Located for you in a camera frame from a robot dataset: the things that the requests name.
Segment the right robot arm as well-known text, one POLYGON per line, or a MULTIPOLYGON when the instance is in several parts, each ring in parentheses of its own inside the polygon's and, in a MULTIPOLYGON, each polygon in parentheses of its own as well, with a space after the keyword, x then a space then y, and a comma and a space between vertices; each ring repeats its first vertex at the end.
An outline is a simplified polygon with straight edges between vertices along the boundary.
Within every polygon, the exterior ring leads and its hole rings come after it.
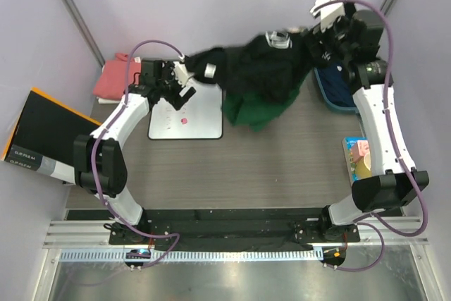
POLYGON ((324 207, 318 231, 327 241, 366 216, 408 205, 429 184, 407 150, 394 103, 391 66, 378 56, 380 39, 389 31, 383 16, 372 10, 314 9, 319 24, 308 31, 308 47, 316 65, 338 61, 361 118, 371 156, 371 175, 358 179, 351 193, 324 207))

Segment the green t shirt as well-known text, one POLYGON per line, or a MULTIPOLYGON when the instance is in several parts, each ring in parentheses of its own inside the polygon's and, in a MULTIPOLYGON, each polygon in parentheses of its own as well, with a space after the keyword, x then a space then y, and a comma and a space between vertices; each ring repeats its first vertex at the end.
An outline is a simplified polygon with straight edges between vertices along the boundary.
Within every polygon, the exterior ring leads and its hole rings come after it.
POLYGON ((227 91, 222 105, 223 115, 234 127, 244 125, 254 132, 263 130, 295 102, 305 79, 302 77, 286 83, 270 81, 261 89, 243 93, 227 91))

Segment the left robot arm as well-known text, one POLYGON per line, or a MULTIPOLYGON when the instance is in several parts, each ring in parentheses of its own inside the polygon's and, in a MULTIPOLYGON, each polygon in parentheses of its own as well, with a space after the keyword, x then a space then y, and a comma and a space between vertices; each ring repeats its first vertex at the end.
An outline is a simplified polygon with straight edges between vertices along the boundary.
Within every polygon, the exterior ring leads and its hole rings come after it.
POLYGON ((189 85, 191 77, 182 59, 151 61, 139 73, 138 81, 128 85, 113 113, 90 135, 80 135, 74 141, 76 185, 95 195, 136 244, 149 238, 150 227, 144 208, 127 187, 122 148, 137 124, 161 99, 176 110, 190 100, 196 92, 189 85))

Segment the black t shirt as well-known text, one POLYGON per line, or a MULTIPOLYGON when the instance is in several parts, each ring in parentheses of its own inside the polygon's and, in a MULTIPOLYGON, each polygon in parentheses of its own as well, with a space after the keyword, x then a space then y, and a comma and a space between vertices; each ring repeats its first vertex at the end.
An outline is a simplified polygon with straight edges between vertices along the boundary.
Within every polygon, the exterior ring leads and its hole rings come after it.
POLYGON ((216 84, 228 94, 255 94, 273 103, 287 101, 311 69, 334 61, 305 27, 266 31, 243 45, 214 47, 185 57, 195 80, 216 84))

